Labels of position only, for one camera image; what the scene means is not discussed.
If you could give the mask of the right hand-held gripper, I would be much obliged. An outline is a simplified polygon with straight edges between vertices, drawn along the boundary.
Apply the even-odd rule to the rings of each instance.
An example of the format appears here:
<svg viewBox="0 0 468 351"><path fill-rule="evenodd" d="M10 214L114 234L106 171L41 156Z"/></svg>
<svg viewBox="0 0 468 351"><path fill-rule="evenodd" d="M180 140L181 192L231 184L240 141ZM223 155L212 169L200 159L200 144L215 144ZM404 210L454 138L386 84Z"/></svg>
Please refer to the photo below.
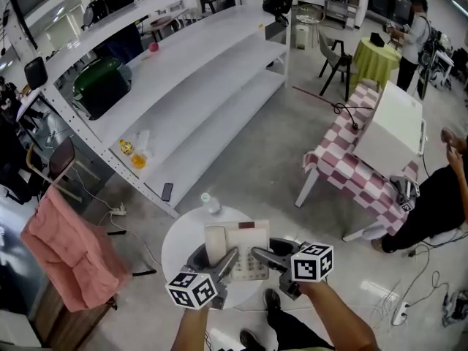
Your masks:
<svg viewBox="0 0 468 351"><path fill-rule="evenodd" d="M270 250L253 247L253 258L271 270L284 271L279 279L280 290L292 300L301 296L299 283L318 283L327 278L334 267L334 250L322 243L302 243L284 238L270 238Z"/></svg>

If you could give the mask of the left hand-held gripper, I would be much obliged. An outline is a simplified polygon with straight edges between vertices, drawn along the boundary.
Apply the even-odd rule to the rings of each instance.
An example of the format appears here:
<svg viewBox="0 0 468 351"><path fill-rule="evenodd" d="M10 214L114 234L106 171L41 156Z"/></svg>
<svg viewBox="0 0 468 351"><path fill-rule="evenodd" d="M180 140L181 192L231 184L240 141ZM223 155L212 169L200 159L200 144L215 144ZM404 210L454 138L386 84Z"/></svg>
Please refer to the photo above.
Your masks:
<svg viewBox="0 0 468 351"><path fill-rule="evenodd" d="M224 281L238 258L238 247L234 247L217 266L200 268L211 265L205 244L200 245L189 256L186 265L165 285L173 303L184 309L200 310L207 306L223 309L227 297Z"/></svg>

